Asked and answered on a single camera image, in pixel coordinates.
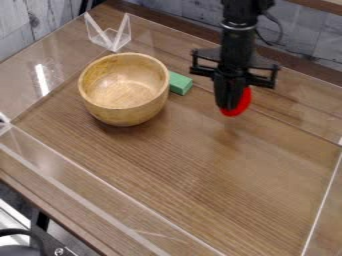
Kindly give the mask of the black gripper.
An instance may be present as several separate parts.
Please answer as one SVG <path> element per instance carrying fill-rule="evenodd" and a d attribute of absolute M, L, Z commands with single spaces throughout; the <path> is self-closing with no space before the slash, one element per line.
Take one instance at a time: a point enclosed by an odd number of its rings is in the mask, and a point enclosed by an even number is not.
<path fill-rule="evenodd" d="M 219 47 L 193 49 L 191 57 L 189 73 L 213 78 L 215 102 L 219 108 L 227 110 L 236 108 L 243 95 L 243 89 L 248 85 L 268 89 L 275 88 L 280 66 L 256 52 L 252 53 L 247 64 L 239 66 L 223 64 Z M 216 71 L 221 71 L 232 80 L 228 81 L 220 73 L 215 74 Z"/>

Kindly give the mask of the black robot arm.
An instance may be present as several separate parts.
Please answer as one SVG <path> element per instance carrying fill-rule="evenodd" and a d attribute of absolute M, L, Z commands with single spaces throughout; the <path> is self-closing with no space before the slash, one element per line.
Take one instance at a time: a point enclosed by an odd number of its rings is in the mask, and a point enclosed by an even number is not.
<path fill-rule="evenodd" d="M 280 26 L 268 13 L 275 0 L 220 0 L 223 20 L 220 46 L 193 49 L 189 73 L 208 77 L 213 82 L 215 103 L 223 115 L 240 115 L 251 103 L 251 87 L 274 89 L 276 64 L 261 65 L 255 57 L 257 18 L 265 16 Z"/>

